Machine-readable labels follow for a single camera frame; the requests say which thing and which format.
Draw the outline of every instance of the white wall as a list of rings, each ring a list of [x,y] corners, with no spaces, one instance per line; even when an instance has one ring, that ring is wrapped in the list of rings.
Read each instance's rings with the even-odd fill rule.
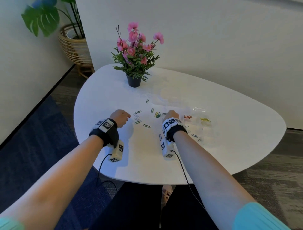
[[[198,76],[276,110],[303,129],[303,7],[275,0],[77,0],[95,69],[111,63],[115,26],[158,46],[157,67]]]
[[[72,66],[56,33],[36,38],[26,28],[21,13],[31,2],[0,1],[0,143]]]

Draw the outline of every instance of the fist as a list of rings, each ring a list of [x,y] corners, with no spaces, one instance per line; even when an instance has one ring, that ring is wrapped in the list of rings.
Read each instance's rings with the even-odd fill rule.
[[[169,110],[168,113],[166,114],[165,118],[162,120],[162,122],[166,119],[169,119],[171,117],[179,118],[179,114],[177,114],[174,110]]]
[[[110,115],[109,118],[113,119],[117,123],[118,128],[122,128],[123,125],[125,125],[128,121],[129,117],[131,117],[131,115],[129,115],[124,110],[116,110]]]

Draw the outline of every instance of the light blue shirt sleeve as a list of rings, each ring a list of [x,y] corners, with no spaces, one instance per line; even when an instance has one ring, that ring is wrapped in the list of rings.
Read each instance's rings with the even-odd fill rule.
[[[236,215],[233,230],[290,230],[261,204],[251,202]]]
[[[0,230],[24,230],[24,225],[18,221],[0,218]]]

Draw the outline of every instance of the white table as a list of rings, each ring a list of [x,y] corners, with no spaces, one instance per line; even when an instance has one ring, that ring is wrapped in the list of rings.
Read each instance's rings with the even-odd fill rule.
[[[165,159],[161,153],[158,136],[161,118],[155,118],[154,114],[172,107],[165,103],[158,105],[161,102],[158,96],[169,99],[170,105],[177,106],[177,112],[187,106],[203,108],[211,114],[215,144],[205,143],[204,147],[231,174],[262,160],[284,135],[286,125],[282,117],[254,99],[188,74],[155,67],[148,72],[152,76],[147,82],[131,88],[124,72],[114,70],[112,65],[104,66],[86,81],[77,97],[74,125],[79,143],[88,137],[99,119],[108,118],[116,109],[132,115],[118,129],[125,144],[123,159],[115,163],[105,160],[102,165],[101,173],[110,178],[144,184],[186,184],[176,156]],[[133,113],[138,110],[142,111],[138,114],[142,122],[134,124]],[[101,150],[95,168],[99,169],[107,148]]]

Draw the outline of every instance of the woven basket planter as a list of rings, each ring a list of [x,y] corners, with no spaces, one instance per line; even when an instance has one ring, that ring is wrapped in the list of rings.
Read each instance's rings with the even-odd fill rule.
[[[93,67],[91,55],[88,50],[86,39],[71,39],[66,36],[69,30],[73,29],[72,24],[65,25],[60,29],[59,41],[63,52],[76,65],[81,67]]]

